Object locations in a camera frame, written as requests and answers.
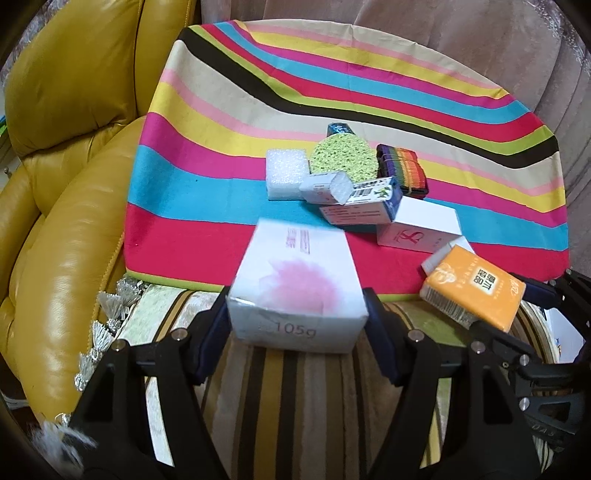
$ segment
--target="black stripe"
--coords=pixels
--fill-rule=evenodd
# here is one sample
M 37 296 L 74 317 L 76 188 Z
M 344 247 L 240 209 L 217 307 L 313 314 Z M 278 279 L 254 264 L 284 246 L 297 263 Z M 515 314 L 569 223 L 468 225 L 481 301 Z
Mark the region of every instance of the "black stripe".
M 294 449 L 294 422 L 296 417 L 296 383 L 298 353 L 283 353 L 283 378 L 279 409 L 279 431 L 275 456 L 275 478 L 291 480 Z
M 488 158 L 489 160 L 492 160 L 493 162 L 508 168 L 529 167 L 530 165 L 548 158 L 558 151 L 558 141 L 554 136 L 537 145 L 534 145 L 533 147 L 527 148 L 524 151 L 512 155 L 502 155 L 490 152 L 484 148 L 477 147 L 455 137 L 451 137 L 449 135 L 445 135 L 428 128 L 420 127 L 418 125 L 400 120 L 385 118 L 378 115 L 371 115 L 369 113 L 341 110 L 338 108 L 301 105 L 277 95 L 271 89 L 271 87 L 269 87 L 256 75 L 243 68 L 240 64 L 234 62 L 224 52 L 218 50 L 214 45 L 210 44 L 207 40 L 196 34 L 193 30 L 185 28 L 180 33 L 178 39 L 183 41 L 189 51 L 199 60 L 209 65 L 221 75 L 224 75 L 224 77 L 253 97 L 281 112 L 292 113 L 295 115 L 339 118 L 343 120 L 364 122 L 367 124 L 396 128 L 398 130 L 419 134 L 423 137 L 429 137 L 434 140 L 453 145 L 454 147 L 458 147 L 481 157 Z
M 267 350 L 259 346 L 256 346 L 252 353 L 238 448 L 238 480 L 252 480 L 254 478 L 256 424 L 258 422 L 262 373 L 265 368 L 266 354 Z
M 357 425 L 359 430 L 359 480 L 367 477 L 367 451 L 365 449 L 365 411 L 363 407 L 363 390 L 361 387 L 361 366 L 359 351 L 353 348 L 353 376 L 355 377 L 355 397 L 357 398 Z

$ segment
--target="silver tassel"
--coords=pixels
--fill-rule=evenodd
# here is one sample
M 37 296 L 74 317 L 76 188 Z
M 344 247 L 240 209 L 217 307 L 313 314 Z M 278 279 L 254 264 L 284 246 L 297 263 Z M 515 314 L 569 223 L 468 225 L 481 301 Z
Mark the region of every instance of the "silver tassel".
M 109 329 L 111 335 L 117 336 L 117 332 L 123 326 L 123 322 L 119 319 L 109 319 L 105 325 Z
M 118 319 L 121 316 L 123 299 L 119 295 L 100 291 L 96 299 L 99 301 L 100 307 L 109 320 Z
M 132 284 L 127 278 L 122 278 L 117 281 L 117 295 L 123 299 L 123 305 L 131 307 L 141 297 L 141 290 L 137 283 Z
M 98 363 L 103 357 L 103 353 L 110 347 L 115 340 L 114 335 L 111 335 L 107 327 L 96 320 L 92 322 L 92 348 L 89 355 L 94 363 Z
M 70 423 L 70 418 L 72 415 L 70 413 L 58 413 L 55 418 L 55 422 L 59 425 L 67 427 Z
M 81 353 L 80 359 L 78 360 L 78 367 L 80 371 L 74 377 L 74 386 L 79 392 L 82 392 L 95 371 L 95 365 L 90 355 Z

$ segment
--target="white box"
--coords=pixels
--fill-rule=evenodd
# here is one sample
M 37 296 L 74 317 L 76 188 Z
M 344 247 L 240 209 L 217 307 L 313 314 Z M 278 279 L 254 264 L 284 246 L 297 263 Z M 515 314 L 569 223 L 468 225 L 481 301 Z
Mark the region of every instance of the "white box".
M 354 189 L 353 182 L 344 171 L 312 173 L 300 183 L 303 199 L 320 205 L 344 205 Z
M 236 337 L 349 353 L 368 317 L 345 233 L 260 220 L 228 294 Z
M 465 236 L 458 237 L 455 240 L 452 240 L 451 242 L 448 242 L 445 245 L 443 245 L 443 247 L 441 247 L 433 255 L 431 255 L 429 258 L 427 258 L 421 264 L 423 271 L 427 275 L 430 275 L 431 272 L 433 272 L 435 270 L 435 268 L 437 268 L 437 266 L 443 261 L 443 259 L 447 257 L 447 254 L 452 251 L 452 248 L 454 247 L 454 245 L 459 245 L 463 249 L 468 250 L 469 252 L 472 252 L 473 254 L 476 253 L 472 249 L 472 246 L 468 243 L 468 240 L 466 240 Z
M 332 225 L 376 225 L 395 218 L 402 190 L 393 177 L 362 181 L 344 205 L 320 207 Z
M 462 235 L 453 208 L 403 197 L 394 221 L 378 225 L 378 244 L 433 253 Z

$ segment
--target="striped fabric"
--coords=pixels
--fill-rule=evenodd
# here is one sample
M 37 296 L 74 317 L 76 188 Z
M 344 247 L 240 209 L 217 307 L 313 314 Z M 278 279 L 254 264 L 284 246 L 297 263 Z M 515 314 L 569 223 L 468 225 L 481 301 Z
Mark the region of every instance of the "striped fabric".
M 161 340 L 209 308 L 216 294 L 151 286 L 120 337 L 131 345 Z M 408 328 L 438 342 L 464 345 L 467 331 L 423 302 L 388 303 Z M 511 330 L 545 362 L 555 357 L 535 316 L 523 305 Z M 440 380 L 423 465 L 437 462 L 447 426 L 451 382 Z M 366 478 L 384 441 L 401 389 L 380 374 L 362 333 L 351 355 L 267 350 L 230 337 L 215 373 L 195 387 L 205 425 L 233 480 L 357 480 Z M 155 379 L 146 386 L 156 458 L 172 464 Z M 538 442 L 547 466 L 552 452 Z
M 265 20 L 185 29 L 139 142 L 126 264 L 196 290 L 231 283 L 259 218 L 326 225 L 300 202 L 269 202 L 265 153 L 308 154 L 331 122 L 375 148 L 414 151 L 426 201 L 456 209 L 475 251 L 540 280 L 568 266 L 556 138 L 499 86 L 435 51 L 333 22 Z M 347 228 L 363 286 L 415 294 L 427 254 Z

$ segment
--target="yellow stripe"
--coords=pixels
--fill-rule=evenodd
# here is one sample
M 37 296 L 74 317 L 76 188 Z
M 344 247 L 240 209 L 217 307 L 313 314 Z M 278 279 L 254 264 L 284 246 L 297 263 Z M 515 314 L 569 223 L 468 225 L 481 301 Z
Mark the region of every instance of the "yellow stripe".
M 333 45 L 308 38 L 294 37 L 278 33 L 251 32 L 241 22 L 238 25 L 246 30 L 255 41 L 270 47 L 286 48 L 288 50 L 300 51 L 322 55 L 333 60 L 346 61 L 361 66 L 371 66 L 388 72 L 401 73 L 408 77 L 444 86 L 447 89 L 462 92 L 470 96 L 486 96 L 499 99 L 508 95 L 508 92 L 501 87 L 484 88 L 471 85 L 457 78 L 444 73 L 435 72 L 426 67 L 421 67 L 404 60 L 388 57 L 379 53 L 373 53 L 361 48 Z
M 308 155 L 316 142 L 306 140 L 278 140 L 240 134 L 216 123 L 209 117 L 189 108 L 177 91 L 168 83 L 159 83 L 150 110 L 166 120 L 185 138 L 210 150 L 225 155 L 247 155 L 264 158 L 269 148 L 303 148 Z M 446 181 L 468 188 L 476 188 L 501 198 L 526 205 L 539 212 L 548 212 L 564 205 L 564 188 L 532 197 L 493 180 L 460 170 L 421 160 L 428 178 Z
M 256 423 L 254 478 L 275 480 L 275 453 L 283 378 L 283 351 L 267 349 L 262 375 L 261 401 Z
M 352 102 L 339 102 L 336 100 L 327 100 L 327 99 L 319 99 L 319 98 L 309 98 L 306 96 L 301 95 L 299 92 L 294 90 L 293 88 L 285 85 L 284 83 L 280 82 L 279 80 L 267 75 L 261 69 L 250 63 L 249 61 L 242 58 L 240 55 L 235 54 L 232 50 L 229 50 L 225 46 L 223 46 L 220 42 L 215 40 L 209 33 L 207 33 L 203 29 L 198 29 L 197 27 L 191 27 L 195 30 L 196 33 L 201 35 L 205 38 L 209 43 L 214 45 L 218 50 L 224 52 L 229 58 L 231 58 L 236 63 L 240 64 L 244 69 L 248 70 L 249 72 L 256 75 L 260 78 L 265 84 L 267 84 L 277 95 L 289 100 L 291 102 L 300 104 L 300 105 L 309 105 L 309 106 L 322 106 L 325 108 L 335 108 L 340 110 L 352 110 L 352 106 L 355 106 L 355 111 L 368 113 L 370 115 L 377 115 L 383 118 L 391 118 L 394 120 L 398 120 L 401 122 L 405 122 L 408 124 L 417 125 L 428 130 L 439 132 L 444 135 L 448 135 L 453 138 L 457 138 L 462 140 L 466 143 L 472 144 L 476 147 L 483 148 L 484 150 L 488 150 L 493 153 L 498 153 L 500 155 L 511 155 L 514 153 L 518 153 L 521 151 L 526 150 L 527 148 L 537 145 L 544 140 L 551 138 L 553 136 L 552 132 L 548 127 L 545 125 L 538 127 L 532 133 L 528 135 L 518 138 L 517 140 L 512 140 L 509 142 L 492 142 L 488 140 L 482 140 L 480 138 L 471 137 L 470 135 L 466 135 L 460 132 L 457 132 L 451 128 L 442 127 L 441 125 L 436 125 L 432 122 L 425 121 L 419 118 L 415 118 L 409 115 L 403 115 L 401 113 L 391 112 L 389 110 L 383 110 L 375 107 L 370 107 L 366 105 L 361 105 L 358 103 Z
M 446 181 L 455 185 L 461 185 L 470 189 L 478 189 L 496 197 L 511 200 L 526 205 L 538 212 L 549 212 L 561 207 L 566 202 L 564 187 L 558 187 L 551 192 L 541 195 L 527 195 L 517 189 L 503 185 L 480 175 L 461 170 L 455 167 L 441 165 L 440 163 L 419 159 L 425 175 L 434 180 Z

